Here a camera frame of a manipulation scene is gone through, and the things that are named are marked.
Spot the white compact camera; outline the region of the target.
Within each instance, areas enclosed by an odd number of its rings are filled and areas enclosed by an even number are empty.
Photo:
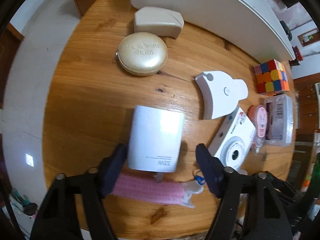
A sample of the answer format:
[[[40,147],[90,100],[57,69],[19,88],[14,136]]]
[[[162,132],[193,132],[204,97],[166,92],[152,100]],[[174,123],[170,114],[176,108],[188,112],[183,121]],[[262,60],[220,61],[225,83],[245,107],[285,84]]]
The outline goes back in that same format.
[[[245,161],[256,135],[256,128],[240,108],[227,115],[208,147],[209,153],[223,166],[239,170]]]

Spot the clear plastic floss box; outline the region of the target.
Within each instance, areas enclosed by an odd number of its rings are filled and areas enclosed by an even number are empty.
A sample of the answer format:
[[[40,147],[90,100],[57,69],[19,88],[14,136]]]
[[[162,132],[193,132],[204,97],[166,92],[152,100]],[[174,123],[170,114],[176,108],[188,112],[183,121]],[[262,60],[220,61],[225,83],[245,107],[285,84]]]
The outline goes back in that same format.
[[[289,146],[293,135],[292,99],[280,94],[266,98],[264,107],[267,111],[265,142],[269,145]]]

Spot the white power adapter charger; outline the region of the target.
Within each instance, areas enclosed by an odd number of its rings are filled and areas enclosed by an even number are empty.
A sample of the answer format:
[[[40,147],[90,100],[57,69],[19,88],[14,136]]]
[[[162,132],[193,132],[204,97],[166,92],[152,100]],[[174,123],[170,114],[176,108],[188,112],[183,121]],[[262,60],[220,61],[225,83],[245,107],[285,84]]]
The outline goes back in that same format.
[[[155,172],[160,183],[165,173],[176,171],[184,114],[153,107],[135,107],[127,154],[128,168]]]

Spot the pink correction tape dispenser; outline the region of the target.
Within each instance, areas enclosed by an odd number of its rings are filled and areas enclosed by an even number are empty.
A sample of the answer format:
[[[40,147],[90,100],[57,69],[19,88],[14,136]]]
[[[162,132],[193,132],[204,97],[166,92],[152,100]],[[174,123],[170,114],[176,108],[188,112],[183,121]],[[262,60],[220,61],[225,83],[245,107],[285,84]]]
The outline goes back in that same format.
[[[256,128],[256,135],[251,149],[258,154],[265,141],[267,111],[263,105],[253,105],[248,111],[248,117]]]

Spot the white fan-shaped device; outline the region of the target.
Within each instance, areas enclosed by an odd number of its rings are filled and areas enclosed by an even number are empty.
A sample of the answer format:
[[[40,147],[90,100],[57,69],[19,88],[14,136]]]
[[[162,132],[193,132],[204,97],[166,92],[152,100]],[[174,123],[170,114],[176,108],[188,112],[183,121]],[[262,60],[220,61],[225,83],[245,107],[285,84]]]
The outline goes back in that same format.
[[[203,101],[204,120],[217,119],[232,113],[240,100],[248,97],[244,80],[233,79],[222,71],[206,71],[195,77]]]

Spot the multicolour puzzle cube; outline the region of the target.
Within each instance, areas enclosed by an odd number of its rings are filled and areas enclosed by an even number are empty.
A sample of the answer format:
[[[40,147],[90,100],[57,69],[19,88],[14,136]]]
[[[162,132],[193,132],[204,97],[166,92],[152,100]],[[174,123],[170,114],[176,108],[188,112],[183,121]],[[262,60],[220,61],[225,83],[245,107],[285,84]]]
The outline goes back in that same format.
[[[266,95],[278,95],[290,91],[285,66],[273,59],[253,67],[257,92]]]

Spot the white plastic storage bin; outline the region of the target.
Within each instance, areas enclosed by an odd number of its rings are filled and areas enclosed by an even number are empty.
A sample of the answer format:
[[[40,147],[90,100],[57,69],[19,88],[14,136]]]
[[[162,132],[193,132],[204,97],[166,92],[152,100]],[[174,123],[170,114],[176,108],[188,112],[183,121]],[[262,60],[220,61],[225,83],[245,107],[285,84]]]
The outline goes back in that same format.
[[[257,61],[295,58],[275,13],[264,0],[131,0],[133,7],[160,7],[236,45]]]

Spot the beige rectangular case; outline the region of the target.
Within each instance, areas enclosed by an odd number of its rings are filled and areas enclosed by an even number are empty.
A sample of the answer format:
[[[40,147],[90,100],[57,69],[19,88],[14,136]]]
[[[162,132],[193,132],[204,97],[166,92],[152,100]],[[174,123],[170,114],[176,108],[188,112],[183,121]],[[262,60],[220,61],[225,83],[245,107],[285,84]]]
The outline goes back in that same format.
[[[135,33],[147,32],[176,39],[184,27],[184,19],[179,12],[173,10],[143,7],[135,12],[133,27]]]

